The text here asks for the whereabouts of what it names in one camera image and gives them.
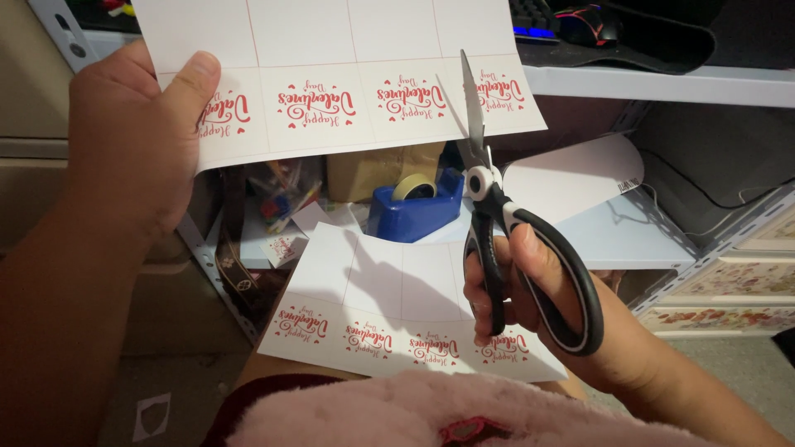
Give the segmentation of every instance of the mouse pad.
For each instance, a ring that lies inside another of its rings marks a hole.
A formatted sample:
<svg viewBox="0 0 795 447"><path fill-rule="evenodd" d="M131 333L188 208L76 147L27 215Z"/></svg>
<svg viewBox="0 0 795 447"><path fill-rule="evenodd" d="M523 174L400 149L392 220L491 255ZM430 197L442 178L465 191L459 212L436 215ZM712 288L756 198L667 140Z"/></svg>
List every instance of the mouse pad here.
<svg viewBox="0 0 795 447"><path fill-rule="evenodd" d="M624 24L624 36L612 48L590 48L561 41L558 45L517 44L524 65L578 67L585 64L640 68L684 75L704 65L716 48L709 29L603 4Z"/></svg>

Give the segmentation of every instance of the black and white scissors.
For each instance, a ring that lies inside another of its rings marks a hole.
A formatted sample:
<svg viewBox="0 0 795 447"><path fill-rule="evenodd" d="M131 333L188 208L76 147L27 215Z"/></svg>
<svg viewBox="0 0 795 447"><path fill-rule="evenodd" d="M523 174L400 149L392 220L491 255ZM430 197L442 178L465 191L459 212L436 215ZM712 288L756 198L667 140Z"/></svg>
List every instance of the black and white scissors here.
<svg viewBox="0 0 795 447"><path fill-rule="evenodd" d="M604 327L599 296L588 269L572 245L555 227L519 207L502 191L502 174L491 164L491 149L483 145L485 124L480 109L480 97L463 50L461 64L463 89L467 99L469 138L459 140L458 149L467 168L466 182L475 206L463 259L466 262L467 256L474 251L478 252L480 265L483 266L484 285L491 299L491 335L499 335L505 330L502 287L507 280L502 277L494 256L492 228L496 221L506 236L510 237L517 225L527 223L533 227L536 237L555 252L574 283L574 290L580 301L583 332L577 334L572 331L547 294L519 269L518 277L535 298L541 319L552 334L555 344L574 356L590 355L602 344Z"/></svg>

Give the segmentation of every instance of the pink fluffy clothing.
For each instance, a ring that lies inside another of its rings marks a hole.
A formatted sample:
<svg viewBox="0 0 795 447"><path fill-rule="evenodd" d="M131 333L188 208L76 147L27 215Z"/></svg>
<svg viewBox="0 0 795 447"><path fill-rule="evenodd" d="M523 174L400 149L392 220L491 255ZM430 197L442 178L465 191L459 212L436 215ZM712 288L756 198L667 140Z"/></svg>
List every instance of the pink fluffy clothing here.
<svg viewBox="0 0 795 447"><path fill-rule="evenodd" d="M227 445L716 446L495 375L428 371L268 395L245 412Z"/></svg>

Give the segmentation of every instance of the scissor handle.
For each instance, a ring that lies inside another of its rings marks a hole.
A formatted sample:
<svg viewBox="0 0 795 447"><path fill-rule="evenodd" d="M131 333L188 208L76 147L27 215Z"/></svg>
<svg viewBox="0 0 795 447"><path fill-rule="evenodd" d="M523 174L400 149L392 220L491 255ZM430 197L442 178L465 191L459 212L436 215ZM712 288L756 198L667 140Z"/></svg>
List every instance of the scissor handle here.
<svg viewBox="0 0 795 447"><path fill-rule="evenodd" d="M505 309L502 303L505 299L502 292L505 278L502 277L494 255L493 223L496 220L507 237L510 237L517 225L530 224L536 237L557 255L560 266L568 272L572 280L582 314L582 333L572 331L552 299L517 268L522 285L533 295L544 326L560 349L574 356L588 356L596 352L604 336L602 307L591 275L582 259L555 227L512 202L497 182L489 183L483 185L487 188L486 194L479 194L481 200L475 200L464 259L473 251L478 251L480 265L483 266L484 285L491 299L491 334L499 335L505 329Z"/></svg>

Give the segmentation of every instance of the left hand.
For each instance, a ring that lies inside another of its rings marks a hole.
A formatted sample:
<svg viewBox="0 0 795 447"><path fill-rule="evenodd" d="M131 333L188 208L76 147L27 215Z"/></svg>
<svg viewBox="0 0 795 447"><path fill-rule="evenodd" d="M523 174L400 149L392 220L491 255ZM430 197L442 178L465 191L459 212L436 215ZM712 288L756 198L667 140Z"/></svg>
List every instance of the left hand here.
<svg viewBox="0 0 795 447"><path fill-rule="evenodd" d="M174 231L196 173L196 122L220 76L218 60L197 52L161 93L143 40L80 71L69 88L64 201L148 244Z"/></svg>

